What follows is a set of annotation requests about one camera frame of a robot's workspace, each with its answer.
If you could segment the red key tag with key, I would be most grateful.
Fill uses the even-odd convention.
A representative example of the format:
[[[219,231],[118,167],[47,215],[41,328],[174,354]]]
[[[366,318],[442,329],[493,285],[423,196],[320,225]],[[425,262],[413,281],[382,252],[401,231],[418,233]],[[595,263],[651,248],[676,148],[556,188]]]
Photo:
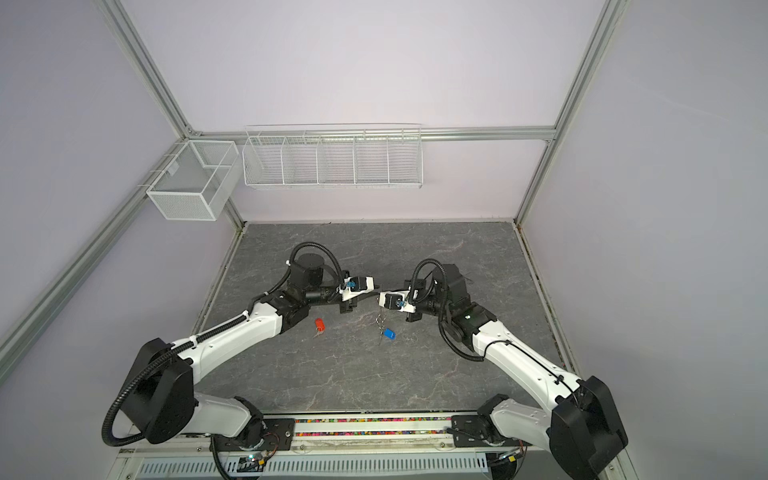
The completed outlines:
[[[319,337],[319,336],[323,335],[325,333],[325,331],[326,331],[326,326],[325,326],[324,321],[321,318],[316,318],[315,321],[314,321],[314,324],[315,324],[315,328],[316,328],[316,332],[315,332],[314,337]]]

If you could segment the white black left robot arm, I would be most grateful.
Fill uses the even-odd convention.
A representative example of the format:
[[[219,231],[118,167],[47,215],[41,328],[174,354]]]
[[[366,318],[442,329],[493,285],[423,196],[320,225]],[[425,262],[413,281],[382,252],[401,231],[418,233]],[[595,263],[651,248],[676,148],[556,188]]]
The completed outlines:
[[[312,307],[336,305],[346,313],[375,292],[372,277],[350,275],[335,258],[290,258],[280,280],[236,317],[175,342],[146,342],[107,411],[103,442],[160,444],[190,434],[224,437],[243,450],[259,448],[267,435],[263,413],[242,397],[199,393],[197,384],[248,348],[286,333]]]

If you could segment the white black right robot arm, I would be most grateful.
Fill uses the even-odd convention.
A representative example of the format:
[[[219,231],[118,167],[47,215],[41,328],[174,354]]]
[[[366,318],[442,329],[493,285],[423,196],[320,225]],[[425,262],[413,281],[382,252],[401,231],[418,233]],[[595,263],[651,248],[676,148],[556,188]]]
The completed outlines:
[[[489,361],[534,400],[532,407],[504,395],[478,410],[491,442],[514,438],[548,451],[572,479],[596,479],[629,439],[609,387],[583,379],[546,359],[472,300],[454,264],[423,260],[401,291],[383,293],[381,307],[410,321],[436,317],[441,337],[460,357]]]

